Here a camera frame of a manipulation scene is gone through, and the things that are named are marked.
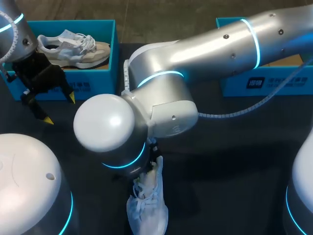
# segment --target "blue shoe box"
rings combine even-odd
[[[28,21],[29,26],[36,35],[43,34],[47,37],[60,35],[65,29],[73,33],[91,35],[96,41],[106,42],[111,45],[108,69],[93,70],[64,70],[67,82],[73,87],[76,100],[86,100],[97,94],[114,94],[116,89],[119,44],[114,20],[91,21]],[[10,75],[11,66],[5,65]],[[12,83],[5,80],[15,100],[21,100],[21,94],[26,90],[23,83],[16,79]],[[37,100],[66,100],[60,88],[55,88],[48,93],[38,94]]]
[[[217,18],[217,27],[231,24],[244,17]],[[220,85],[223,96],[263,96],[273,91],[284,79],[286,79],[297,66],[263,66],[246,71],[239,75],[221,79]],[[292,79],[277,95],[305,95],[313,94],[313,66],[306,66],[294,79]]]

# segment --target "white cable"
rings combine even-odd
[[[199,117],[202,118],[233,118],[233,117],[237,117],[246,113],[251,112],[252,110],[255,110],[259,107],[261,107],[263,104],[265,104],[266,102],[268,102],[277,92],[280,91],[280,89],[282,89],[290,80],[292,80],[295,76],[297,76],[298,73],[300,73],[303,68],[310,64],[313,61],[313,57],[310,58],[308,61],[304,62],[302,65],[300,65],[292,74],[290,74],[281,84],[279,84],[278,87],[276,87],[268,96],[266,96],[264,99],[262,99],[261,101],[259,101],[258,103],[256,103],[255,105],[240,110],[238,112],[234,112],[231,114],[203,114],[203,113],[198,113]]]
[[[128,73],[128,60],[124,61],[124,89],[129,91],[129,73]]]
[[[4,17],[12,26],[13,29],[13,42],[11,45],[11,48],[8,50],[8,52],[0,59],[0,70],[3,72],[4,75],[7,75],[7,71],[3,67],[3,63],[13,54],[16,45],[18,43],[18,38],[19,38],[19,32],[18,28],[15,25],[14,21],[9,17],[7,14],[5,14],[3,11],[0,11],[0,16]]]

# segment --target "shoe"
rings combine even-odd
[[[57,37],[38,36],[38,52],[60,67],[74,66],[90,69],[106,61],[110,56],[110,45],[96,42],[90,35],[65,30]]]
[[[153,170],[134,180],[134,197],[127,201],[127,216],[134,235],[164,235],[168,209],[163,199],[163,157],[159,156]]]

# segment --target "dark floor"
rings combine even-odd
[[[216,17],[249,16],[313,0],[16,0],[28,20],[115,19],[119,41],[153,43],[215,27]]]

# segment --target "white robotic arm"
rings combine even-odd
[[[120,97],[98,95],[79,108],[76,137],[87,149],[102,153],[104,165],[136,175],[148,162],[147,138],[170,137],[196,124],[198,110],[189,84],[311,50],[312,31],[309,5],[268,11],[189,39],[146,45],[124,68],[130,91]]]

